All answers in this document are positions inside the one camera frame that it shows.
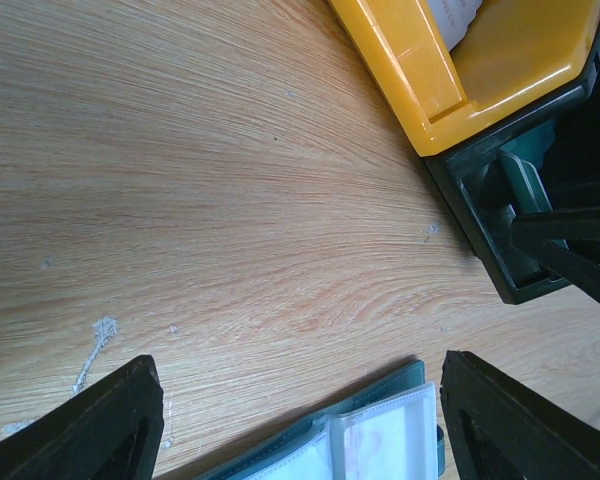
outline wooden table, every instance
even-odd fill
[[[501,303],[323,0],[0,2],[0,439],[107,315],[87,384],[155,357],[157,475],[447,349],[600,428],[600,307]]]

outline yellow tray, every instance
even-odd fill
[[[331,3],[421,156],[577,77],[600,18],[600,0],[484,0],[449,53],[427,0]]]

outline yellow plastic container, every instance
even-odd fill
[[[421,156],[576,78],[600,18],[600,0],[484,0],[449,53],[427,0],[331,3]]]

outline white spot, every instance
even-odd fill
[[[434,222],[431,225],[429,225],[429,228],[427,229],[427,233],[429,235],[435,235],[436,233],[440,233],[440,224]]]
[[[13,422],[9,425],[5,425],[2,429],[2,433],[5,435],[13,435],[14,433],[18,433],[20,430],[27,428],[33,422],[35,422],[37,418],[28,418],[27,420],[22,420],[21,422]]]
[[[118,321],[113,317],[101,318],[93,324],[93,330],[95,345],[93,346],[93,351],[84,362],[84,366],[78,375],[76,383],[71,387],[73,390],[72,396],[77,395],[84,389],[84,386],[87,383],[87,374],[89,373],[91,364],[98,356],[98,353],[100,353],[100,350],[102,350],[104,346],[109,343],[109,340],[118,334]]]

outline wooden surface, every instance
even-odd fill
[[[447,349],[600,428],[600,307],[501,303],[322,0],[0,2],[0,439],[106,315],[89,384],[155,357],[164,478]]]

